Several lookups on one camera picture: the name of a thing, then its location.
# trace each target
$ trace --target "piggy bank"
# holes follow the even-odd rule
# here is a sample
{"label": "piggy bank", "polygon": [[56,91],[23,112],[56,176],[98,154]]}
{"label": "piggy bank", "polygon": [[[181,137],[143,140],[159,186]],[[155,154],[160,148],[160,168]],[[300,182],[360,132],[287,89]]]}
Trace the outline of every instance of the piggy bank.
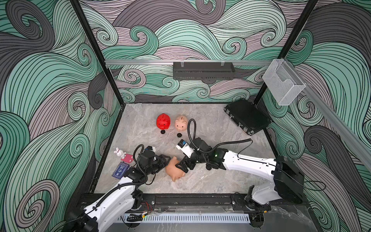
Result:
{"label": "piggy bank", "polygon": [[185,131],[187,129],[187,125],[188,119],[185,116],[180,115],[177,117],[177,119],[175,119],[175,128],[178,131]]}
{"label": "piggy bank", "polygon": [[179,163],[178,159],[174,156],[169,164],[165,167],[166,173],[171,177],[171,179],[175,182],[177,179],[183,177],[186,173],[183,172],[181,169],[177,168],[175,165]]}
{"label": "piggy bank", "polygon": [[161,130],[169,129],[169,126],[170,126],[170,117],[167,114],[160,114],[157,117],[156,125]]}

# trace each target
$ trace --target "pink piggy bank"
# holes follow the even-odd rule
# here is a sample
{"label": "pink piggy bank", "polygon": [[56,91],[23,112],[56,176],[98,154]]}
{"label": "pink piggy bank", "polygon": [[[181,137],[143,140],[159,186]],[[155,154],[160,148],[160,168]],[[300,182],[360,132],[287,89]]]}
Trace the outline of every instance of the pink piggy bank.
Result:
{"label": "pink piggy bank", "polygon": [[175,119],[175,128],[178,131],[185,131],[187,129],[188,119],[184,115],[180,115]]}

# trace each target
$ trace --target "wave pattern wallpaper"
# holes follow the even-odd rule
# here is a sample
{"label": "wave pattern wallpaper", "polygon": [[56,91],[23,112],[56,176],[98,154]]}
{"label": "wave pattern wallpaper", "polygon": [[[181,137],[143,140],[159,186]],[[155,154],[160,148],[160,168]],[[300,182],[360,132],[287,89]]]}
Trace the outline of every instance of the wave pattern wallpaper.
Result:
{"label": "wave pattern wallpaper", "polygon": [[0,97],[1,231],[60,231],[120,108],[69,0],[0,1]]}
{"label": "wave pattern wallpaper", "polygon": [[[319,5],[336,0],[321,1]],[[105,59],[278,57],[306,0],[80,0]],[[267,67],[237,66],[232,81],[175,81],[171,66],[110,67],[126,102],[253,98]]]}
{"label": "wave pattern wallpaper", "polygon": [[[351,0],[315,9],[288,59],[371,149],[370,10],[371,1]],[[263,100],[274,121],[268,132],[278,153],[290,157],[306,180],[327,185],[323,192],[305,189],[324,231],[369,232],[371,174],[357,154],[304,94],[289,106],[278,106],[269,91]]]}

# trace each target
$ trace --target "red wire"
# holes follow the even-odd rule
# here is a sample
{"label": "red wire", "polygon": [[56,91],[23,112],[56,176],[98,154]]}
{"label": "red wire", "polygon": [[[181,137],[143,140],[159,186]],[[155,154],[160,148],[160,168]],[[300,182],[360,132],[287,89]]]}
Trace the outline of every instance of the red wire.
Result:
{"label": "red wire", "polygon": [[148,202],[145,202],[147,204],[147,209],[150,210],[150,207],[151,207],[151,211],[149,213],[152,212],[152,206],[150,204],[148,204]]}

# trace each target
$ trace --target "red piggy bank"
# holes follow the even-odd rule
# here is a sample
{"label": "red piggy bank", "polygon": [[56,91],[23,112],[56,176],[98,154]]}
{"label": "red piggy bank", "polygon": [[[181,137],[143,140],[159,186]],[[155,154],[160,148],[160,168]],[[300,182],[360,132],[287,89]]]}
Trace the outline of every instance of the red piggy bank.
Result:
{"label": "red piggy bank", "polygon": [[170,117],[167,114],[160,114],[157,117],[156,125],[161,130],[169,129],[169,126],[170,126]]}

